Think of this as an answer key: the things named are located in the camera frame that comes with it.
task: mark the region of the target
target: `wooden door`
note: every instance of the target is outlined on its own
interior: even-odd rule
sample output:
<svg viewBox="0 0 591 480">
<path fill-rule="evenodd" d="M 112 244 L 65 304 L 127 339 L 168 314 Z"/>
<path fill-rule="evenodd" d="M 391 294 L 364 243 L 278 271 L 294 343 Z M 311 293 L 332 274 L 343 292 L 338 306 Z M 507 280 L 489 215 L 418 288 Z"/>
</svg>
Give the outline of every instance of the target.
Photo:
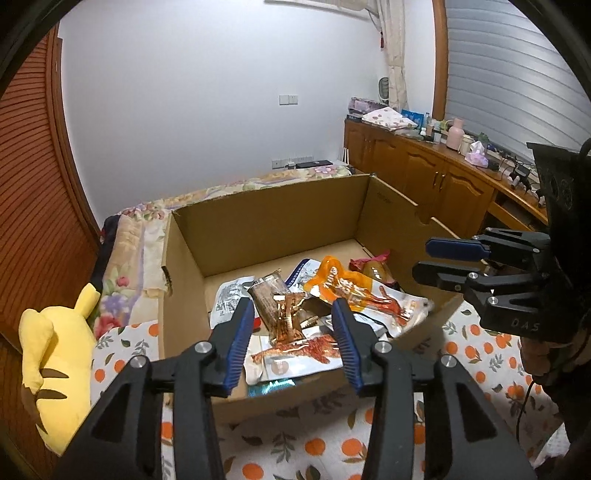
<svg viewBox="0 0 591 480">
<path fill-rule="evenodd" d="M 419 205 L 421 219 L 426 220 L 434 213 L 434 202 L 445 162 L 411 145 L 406 149 L 408 164 L 402 192 Z"/>
<path fill-rule="evenodd" d="M 476 235 L 494 191 L 482 180 L 449 165 L 437 196 L 435 217 L 459 237 Z"/>
<path fill-rule="evenodd" d="M 368 173 L 364 163 L 367 131 L 368 127 L 364 124 L 345 122 L 345 148 L 349 150 L 349 163 L 364 173 Z"/>
<path fill-rule="evenodd" d="M 0 423 L 41 478 L 56 456 L 21 405 L 18 324 L 27 308 L 73 307 L 99 245 L 65 143 L 59 52 L 54 28 L 0 99 Z"/>
<path fill-rule="evenodd" d="M 368 173 L 375 173 L 390 186 L 403 190 L 408 153 L 395 135 L 377 131 L 375 137 L 369 140 L 365 164 L 369 167 Z"/>
</svg>

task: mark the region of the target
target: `pink bottle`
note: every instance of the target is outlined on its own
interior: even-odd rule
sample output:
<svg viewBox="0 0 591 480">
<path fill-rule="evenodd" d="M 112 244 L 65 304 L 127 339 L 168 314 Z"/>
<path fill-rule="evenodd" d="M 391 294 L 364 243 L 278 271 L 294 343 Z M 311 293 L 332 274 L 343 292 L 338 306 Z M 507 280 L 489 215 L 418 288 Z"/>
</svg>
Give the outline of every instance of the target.
<svg viewBox="0 0 591 480">
<path fill-rule="evenodd" d="M 450 127 L 449 132 L 447 133 L 447 147 L 451 148 L 452 150 L 458 150 L 460 148 L 460 144 L 462 143 L 462 138 L 464 136 L 464 130 L 462 127 L 464 126 L 464 120 L 459 118 L 455 118 L 453 120 L 453 125 Z"/>
</svg>

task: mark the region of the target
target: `brown stripe on plush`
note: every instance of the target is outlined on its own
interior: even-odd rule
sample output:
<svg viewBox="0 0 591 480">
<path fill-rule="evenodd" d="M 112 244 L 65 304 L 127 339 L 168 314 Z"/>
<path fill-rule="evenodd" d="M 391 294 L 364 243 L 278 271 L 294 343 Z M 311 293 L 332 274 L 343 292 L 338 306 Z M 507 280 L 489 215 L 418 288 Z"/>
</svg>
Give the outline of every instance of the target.
<svg viewBox="0 0 591 480">
<path fill-rule="evenodd" d="M 69 378 L 64 372 L 53 368 L 41 368 L 40 372 L 43 378 Z"/>
<path fill-rule="evenodd" d="M 42 398 L 48 400 L 64 400 L 64 398 L 68 397 L 66 397 L 62 392 L 58 392 L 57 390 L 49 390 L 44 388 L 37 392 L 37 400 L 40 400 Z"/>
<path fill-rule="evenodd" d="M 37 405 L 35 405 L 35 395 L 30 388 L 25 387 L 25 385 L 21 385 L 21 401 L 22 405 L 25 407 L 25 411 L 31 416 L 35 424 L 47 433 L 47 430 L 43 426 L 43 422 L 41 421 L 41 416 L 39 415 L 39 410 L 37 410 Z"/>
</svg>

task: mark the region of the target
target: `cabinet door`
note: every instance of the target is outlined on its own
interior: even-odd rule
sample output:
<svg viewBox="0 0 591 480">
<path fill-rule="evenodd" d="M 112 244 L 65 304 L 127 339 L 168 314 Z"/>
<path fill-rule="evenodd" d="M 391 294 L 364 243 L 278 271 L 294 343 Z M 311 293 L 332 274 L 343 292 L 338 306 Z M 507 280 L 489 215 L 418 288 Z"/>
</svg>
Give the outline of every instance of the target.
<svg viewBox="0 0 591 480">
<path fill-rule="evenodd" d="M 403 190 L 408 154 L 394 135 L 380 133 L 369 142 L 366 165 L 371 173 L 376 173 L 388 185 Z"/>
<path fill-rule="evenodd" d="M 412 146 L 407 146 L 407 155 L 406 181 L 402 192 L 421 207 L 421 218 L 429 218 L 433 214 L 445 163 L 441 158 Z"/>
<path fill-rule="evenodd" d="M 441 182 L 435 217 L 462 238 L 476 235 L 493 193 L 490 185 L 449 165 Z"/>
<path fill-rule="evenodd" d="M 349 150 L 349 163 L 367 173 L 363 164 L 366 147 L 366 129 L 362 124 L 345 122 L 345 148 Z"/>
</svg>

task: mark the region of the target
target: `window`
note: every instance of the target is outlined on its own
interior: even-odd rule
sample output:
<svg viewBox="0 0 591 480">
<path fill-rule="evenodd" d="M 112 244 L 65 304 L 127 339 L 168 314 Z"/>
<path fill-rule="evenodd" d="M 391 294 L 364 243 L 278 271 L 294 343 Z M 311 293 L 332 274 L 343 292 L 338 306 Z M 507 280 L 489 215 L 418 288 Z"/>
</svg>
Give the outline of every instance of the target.
<svg viewBox="0 0 591 480">
<path fill-rule="evenodd" d="M 507 0 L 446 0 L 446 118 L 533 160 L 527 142 L 578 150 L 591 137 L 591 102 L 566 62 Z"/>
</svg>

